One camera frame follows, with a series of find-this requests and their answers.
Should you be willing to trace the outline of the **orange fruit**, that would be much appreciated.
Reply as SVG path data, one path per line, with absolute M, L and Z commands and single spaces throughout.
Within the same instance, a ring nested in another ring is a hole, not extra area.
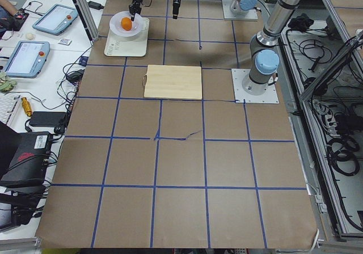
M 130 18 L 128 17 L 123 17 L 121 19 L 121 27 L 125 30 L 125 31 L 130 31 L 133 27 L 133 22 L 131 21 Z

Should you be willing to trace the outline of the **white ribbed plate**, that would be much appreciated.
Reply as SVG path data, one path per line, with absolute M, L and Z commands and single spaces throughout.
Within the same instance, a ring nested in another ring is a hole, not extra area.
M 129 30 L 126 30 L 121 24 L 124 18 L 129 19 L 131 22 Z M 143 18 L 139 14 L 135 14 L 134 21 L 132 21 L 129 11 L 122 11 L 114 14 L 114 16 L 111 17 L 109 27 L 110 30 L 116 35 L 122 37 L 131 37 L 139 34 L 143 30 L 144 22 Z

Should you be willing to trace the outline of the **cream tray with bear print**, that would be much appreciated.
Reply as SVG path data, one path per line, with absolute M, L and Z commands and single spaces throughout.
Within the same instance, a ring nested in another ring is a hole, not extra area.
M 109 30 L 104 54 L 108 57 L 143 57 L 147 50 L 149 19 L 143 18 L 142 31 L 131 37 L 121 37 Z

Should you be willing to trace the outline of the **blue teach pendant upper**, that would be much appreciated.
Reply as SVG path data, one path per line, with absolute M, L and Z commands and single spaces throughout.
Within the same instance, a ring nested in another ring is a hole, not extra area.
M 32 28 L 59 35 L 72 24 L 78 17 L 78 11 L 72 7 L 61 4 L 55 4 L 41 18 L 32 25 Z

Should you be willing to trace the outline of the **blue teach pendant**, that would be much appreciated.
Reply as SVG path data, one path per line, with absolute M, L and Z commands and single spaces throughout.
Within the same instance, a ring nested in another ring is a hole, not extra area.
M 47 41 L 19 41 L 4 67 L 6 75 L 14 78 L 35 78 L 50 52 Z
M 32 28 L 59 35 L 72 24 L 78 17 L 78 11 L 72 7 L 61 4 L 55 4 L 41 18 L 32 25 Z

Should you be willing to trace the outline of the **wooden cutting board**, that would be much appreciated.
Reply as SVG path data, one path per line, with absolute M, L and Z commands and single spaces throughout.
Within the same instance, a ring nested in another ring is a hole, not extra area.
M 146 73 L 144 97 L 201 100 L 201 67 L 149 65 Z

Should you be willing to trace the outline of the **blue teach pendant lower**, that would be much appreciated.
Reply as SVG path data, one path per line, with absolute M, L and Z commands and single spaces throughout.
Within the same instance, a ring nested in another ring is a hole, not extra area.
M 14 78 L 35 78 L 50 52 L 47 41 L 19 41 L 4 67 L 6 75 Z

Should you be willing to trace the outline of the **black power adapter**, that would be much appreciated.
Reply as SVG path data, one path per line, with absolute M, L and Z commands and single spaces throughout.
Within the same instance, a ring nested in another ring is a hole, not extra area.
M 29 125 L 33 127 L 55 127 L 65 122 L 65 112 L 34 111 Z

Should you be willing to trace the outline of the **gold metal cylinder tool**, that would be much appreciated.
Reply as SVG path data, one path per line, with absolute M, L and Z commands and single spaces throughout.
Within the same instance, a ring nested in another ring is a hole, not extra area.
M 21 102 L 22 102 L 22 108 L 24 110 L 24 113 L 28 116 L 31 117 L 33 114 L 30 102 L 27 100 L 26 97 L 22 97 L 21 98 Z

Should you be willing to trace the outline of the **white keyboard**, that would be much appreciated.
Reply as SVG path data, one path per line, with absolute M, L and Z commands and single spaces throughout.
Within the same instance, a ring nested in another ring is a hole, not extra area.
M 10 126 L 14 120 L 20 106 L 20 95 L 8 94 L 1 95 L 1 122 Z

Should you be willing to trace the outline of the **black computer box red logo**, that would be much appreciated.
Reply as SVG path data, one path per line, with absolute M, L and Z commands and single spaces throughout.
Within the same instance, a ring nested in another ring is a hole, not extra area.
M 1 186 L 32 187 L 43 184 L 53 136 L 49 132 L 1 131 Z

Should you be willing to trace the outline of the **aluminium frame post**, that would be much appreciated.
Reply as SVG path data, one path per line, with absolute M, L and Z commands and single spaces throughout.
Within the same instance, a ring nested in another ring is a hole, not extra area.
M 99 32 L 91 15 L 90 8 L 86 0 L 72 0 L 78 15 L 83 24 L 86 35 L 91 42 L 99 40 Z

